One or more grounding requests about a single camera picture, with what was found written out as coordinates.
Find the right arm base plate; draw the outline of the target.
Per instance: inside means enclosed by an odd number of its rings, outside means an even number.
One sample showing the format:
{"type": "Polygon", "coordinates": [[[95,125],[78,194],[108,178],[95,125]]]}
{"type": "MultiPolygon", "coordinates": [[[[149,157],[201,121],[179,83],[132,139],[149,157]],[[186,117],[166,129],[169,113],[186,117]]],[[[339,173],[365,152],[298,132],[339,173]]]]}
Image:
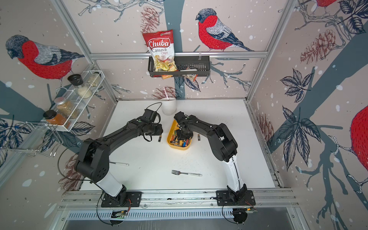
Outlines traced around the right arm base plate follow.
{"type": "Polygon", "coordinates": [[[240,195],[232,195],[228,190],[217,190],[216,200],[218,206],[255,206],[253,191],[247,190],[240,195]]]}

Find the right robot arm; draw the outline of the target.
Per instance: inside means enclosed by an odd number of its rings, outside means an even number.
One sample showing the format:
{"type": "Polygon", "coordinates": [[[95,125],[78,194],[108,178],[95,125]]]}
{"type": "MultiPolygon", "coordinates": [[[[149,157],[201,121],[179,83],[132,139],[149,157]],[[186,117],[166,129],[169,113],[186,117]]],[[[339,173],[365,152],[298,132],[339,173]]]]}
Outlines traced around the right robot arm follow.
{"type": "Polygon", "coordinates": [[[179,138],[189,138],[194,132],[207,137],[213,155],[222,162],[227,176],[228,197],[225,200],[233,204],[244,202],[248,189],[238,168],[238,144],[228,127],[223,123],[210,124],[183,112],[176,113],[174,119],[178,123],[179,138]]]}

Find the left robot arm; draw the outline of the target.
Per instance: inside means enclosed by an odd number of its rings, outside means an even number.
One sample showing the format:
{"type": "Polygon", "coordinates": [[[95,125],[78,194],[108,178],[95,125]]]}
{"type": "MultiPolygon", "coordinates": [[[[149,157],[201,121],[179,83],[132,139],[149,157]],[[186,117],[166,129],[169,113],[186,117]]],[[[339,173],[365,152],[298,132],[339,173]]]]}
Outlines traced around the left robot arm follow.
{"type": "Polygon", "coordinates": [[[82,142],[75,170],[90,179],[113,200],[124,204],[127,200],[126,187],[110,172],[110,155],[126,142],[143,136],[147,142],[163,133],[161,116],[157,111],[145,109],[144,114],[130,120],[119,130],[98,139],[82,142]]]}

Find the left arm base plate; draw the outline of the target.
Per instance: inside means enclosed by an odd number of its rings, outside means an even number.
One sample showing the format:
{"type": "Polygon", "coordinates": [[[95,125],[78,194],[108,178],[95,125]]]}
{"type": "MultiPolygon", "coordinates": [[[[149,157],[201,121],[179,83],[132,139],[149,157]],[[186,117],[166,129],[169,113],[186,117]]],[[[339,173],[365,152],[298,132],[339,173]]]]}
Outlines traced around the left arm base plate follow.
{"type": "Polygon", "coordinates": [[[103,208],[136,208],[140,206],[142,192],[127,192],[123,191],[118,194],[116,197],[112,197],[108,194],[104,194],[102,198],[101,207],[103,208]]]}

